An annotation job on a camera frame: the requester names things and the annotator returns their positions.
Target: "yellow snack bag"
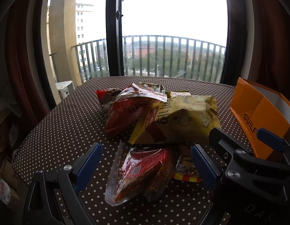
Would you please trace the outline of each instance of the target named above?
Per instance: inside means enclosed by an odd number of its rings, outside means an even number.
[[[140,117],[130,144],[208,143],[211,129],[220,128],[216,99],[212,96],[176,96],[154,100]]]

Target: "cardboard box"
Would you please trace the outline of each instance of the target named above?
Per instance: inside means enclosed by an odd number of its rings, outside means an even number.
[[[9,161],[6,161],[4,168],[0,172],[0,176],[3,180],[5,180],[10,186],[17,190],[19,178],[17,174],[14,172],[12,165]]]
[[[273,150],[256,137],[263,127],[290,139],[290,102],[279,92],[239,78],[230,110],[246,134],[254,155],[267,159]]]

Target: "screw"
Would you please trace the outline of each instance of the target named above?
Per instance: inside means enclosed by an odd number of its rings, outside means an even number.
[[[234,169],[228,170],[227,175],[231,179],[239,179],[240,178],[240,173],[237,170],[234,170]]]
[[[228,159],[228,153],[225,152],[223,157],[224,157],[224,160],[227,160]]]
[[[71,167],[71,165],[66,165],[66,166],[64,166],[64,170],[65,171],[68,171],[68,170],[70,170],[72,167]]]
[[[243,151],[243,150],[241,150],[241,149],[237,149],[237,152],[238,152],[239,154],[245,154],[245,153],[246,153],[245,151]]]

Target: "sky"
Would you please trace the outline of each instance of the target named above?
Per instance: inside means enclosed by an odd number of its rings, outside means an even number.
[[[94,40],[106,37],[106,0],[76,0],[94,4]],[[124,0],[122,35],[168,35],[226,46],[226,0]]]

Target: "red snack bag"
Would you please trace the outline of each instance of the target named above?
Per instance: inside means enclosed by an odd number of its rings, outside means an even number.
[[[127,99],[112,103],[106,118],[105,132],[109,133],[110,136],[116,136],[140,117],[147,108],[148,104],[146,102],[138,102],[137,99]]]
[[[153,99],[166,101],[165,94],[136,84],[123,90],[97,90],[96,94],[104,112],[105,132],[110,137],[116,136],[140,117]]]
[[[167,148],[156,150],[130,150],[124,161],[123,142],[114,159],[107,182],[105,201],[120,205],[145,191],[149,201],[157,199],[164,191],[173,172],[174,153]]]

